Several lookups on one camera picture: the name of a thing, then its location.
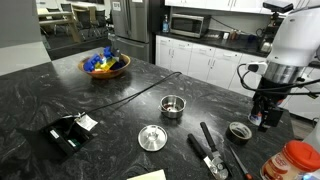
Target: red lid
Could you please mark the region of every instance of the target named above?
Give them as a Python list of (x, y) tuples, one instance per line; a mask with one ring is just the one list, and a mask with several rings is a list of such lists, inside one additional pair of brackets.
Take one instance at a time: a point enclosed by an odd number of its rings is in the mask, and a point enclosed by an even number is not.
[(282, 149), (288, 161), (304, 172), (320, 169), (320, 154), (309, 144), (292, 140)]

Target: kitchen island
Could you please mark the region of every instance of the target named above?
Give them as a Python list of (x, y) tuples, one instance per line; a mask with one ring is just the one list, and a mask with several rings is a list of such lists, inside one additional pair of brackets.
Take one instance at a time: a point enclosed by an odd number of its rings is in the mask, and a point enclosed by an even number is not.
[[(232, 179), (241, 179), (228, 146), (232, 146), (254, 178), (263, 163), (293, 139), (292, 125), (285, 112), (278, 127), (266, 133), (247, 120), (250, 98), (180, 75), (146, 91), (126, 104), (93, 112), (98, 122), (91, 130), (95, 137), (62, 164), (39, 160), (16, 128), (38, 130), (66, 115), (77, 114), (128, 97), (169, 75), (171, 71), (132, 58), (125, 73), (111, 80), (97, 80), (77, 68), (80, 60), (97, 48), (50, 63), (0, 77), (0, 179), (127, 179), (164, 169), (168, 180), (213, 179), (187, 141), (193, 135), (207, 147), (200, 127), (206, 122), (217, 149), (229, 163)], [(163, 117), (158, 110), (166, 95), (186, 99), (179, 120)], [(253, 132), (245, 146), (225, 137), (230, 122), (242, 122)], [(159, 125), (168, 134), (158, 152), (147, 152), (138, 143), (140, 130)]]

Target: floor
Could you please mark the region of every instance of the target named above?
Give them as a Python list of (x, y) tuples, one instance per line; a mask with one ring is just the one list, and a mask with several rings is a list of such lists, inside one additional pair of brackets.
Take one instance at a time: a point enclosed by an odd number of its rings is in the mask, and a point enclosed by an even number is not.
[[(71, 35), (67, 35), (63, 29), (57, 30), (57, 35), (49, 34), (46, 40), (50, 46), (47, 49), (51, 60), (60, 59), (66, 56), (77, 54), (83, 51), (88, 51), (97, 47), (111, 46), (111, 41), (108, 40), (108, 32), (102, 33), (102, 37), (96, 37), (94, 34), (84, 30), (86, 40), (81, 43), (73, 42)], [(303, 140), (312, 130), (314, 125), (312, 121), (301, 117), (291, 116), (295, 139)]]

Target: roll of tape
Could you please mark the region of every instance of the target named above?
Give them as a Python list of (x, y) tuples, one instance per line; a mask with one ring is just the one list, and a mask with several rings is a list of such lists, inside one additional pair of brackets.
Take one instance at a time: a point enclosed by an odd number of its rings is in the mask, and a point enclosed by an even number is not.
[(231, 142), (237, 145), (245, 145), (251, 139), (252, 132), (244, 124), (232, 122), (226, 131), (226, 136)]

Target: stainless steel refrigerator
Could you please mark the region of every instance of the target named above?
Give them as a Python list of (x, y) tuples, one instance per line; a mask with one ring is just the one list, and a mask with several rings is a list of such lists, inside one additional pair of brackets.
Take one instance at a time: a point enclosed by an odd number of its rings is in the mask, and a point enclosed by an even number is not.
[(154, 64), (155, 35), (169, 7), (164, 0), (111, 0), (114, 48)]

